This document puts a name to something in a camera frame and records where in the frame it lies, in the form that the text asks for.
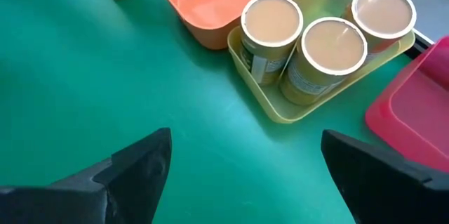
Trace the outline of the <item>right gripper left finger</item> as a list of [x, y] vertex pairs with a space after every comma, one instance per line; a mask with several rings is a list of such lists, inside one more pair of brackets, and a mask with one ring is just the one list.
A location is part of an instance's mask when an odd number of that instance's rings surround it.
[[47, 186], [0, 186], [0, 224], [151, 224], [168, 177], [161, 128]]

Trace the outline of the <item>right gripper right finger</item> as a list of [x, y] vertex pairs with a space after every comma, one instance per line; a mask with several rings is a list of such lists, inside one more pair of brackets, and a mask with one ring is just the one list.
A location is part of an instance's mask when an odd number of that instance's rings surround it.
[[321, 152], [356, 224], [449, 224], [449, 173], [329, 129]]

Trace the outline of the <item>cardboard tube spice can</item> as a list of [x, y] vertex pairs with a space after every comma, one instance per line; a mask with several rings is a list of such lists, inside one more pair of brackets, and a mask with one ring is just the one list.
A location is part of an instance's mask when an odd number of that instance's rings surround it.
[[342, 18], [319, 18], [297, 41], [281, 92], [296, 105], [315, 103], [355, 73], [367, 55], [368, 43], [356, 25]]
[[250, 0], [241, 14], [240, 57], [261, 86], [275, 82], [302, 33], [304, 18], [293, 0]]
[[342, 18], [354, 23], [368, 42], [366, 62], [411, 32], [417, 11], [411, 0], [351, 0]]

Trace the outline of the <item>pink plastic bin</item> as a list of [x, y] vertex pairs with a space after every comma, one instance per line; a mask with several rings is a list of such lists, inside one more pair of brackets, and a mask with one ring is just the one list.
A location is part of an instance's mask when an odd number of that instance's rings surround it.
[[365, 121], [406, 159], [449, 173], [449, 36], [396, 75]]

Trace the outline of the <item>green table mat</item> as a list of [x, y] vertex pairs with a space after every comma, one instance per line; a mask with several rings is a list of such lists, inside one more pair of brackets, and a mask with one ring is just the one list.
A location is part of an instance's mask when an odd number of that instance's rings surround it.
[[354, 224], [321, 133], [381, 145], [364, 114], [407, 63], [277, 124], [166, 0], [0, 0], [0, 185], [47, 185], [168, 127], [154, 224]]

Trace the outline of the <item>yellow plastic bin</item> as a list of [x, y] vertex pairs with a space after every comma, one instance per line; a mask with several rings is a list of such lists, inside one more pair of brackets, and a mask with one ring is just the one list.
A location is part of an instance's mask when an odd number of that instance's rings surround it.
[[[344, 9], [349, 5], [351, 0], [293, 0], [303, 10], [304, 23], [307, 25], [317, 18], [335, 16], [339, 17]], [[399, 39], [392, 47], [385, 52], [379, 54], [366, 66], [346, 78], [339, 86], [325, 93], [315, 103], [311, 105], [301, 106], [295, 105], [287, 100], [278, 84], [270, 84], [268, 86], [259, 86], [250, 72], [244, 65], [239, 53], [242, 49], [241, 44], [242, 29], [235, 27], [227, 37], [228, 49], [232, 55], [237, 72], [245, 81], [247, 87], [251, 90], [262, 109], [267, 116], [274, 122], [280, 124], [291, 124], [299, 121], [331, 100], [351, 85], [355, 84], [377, 68], [383, 66], [390, 60], [393, 60], [402, 53], [405, 53], [415, 44], [415, 33], [410, 31], [403, 38]]]

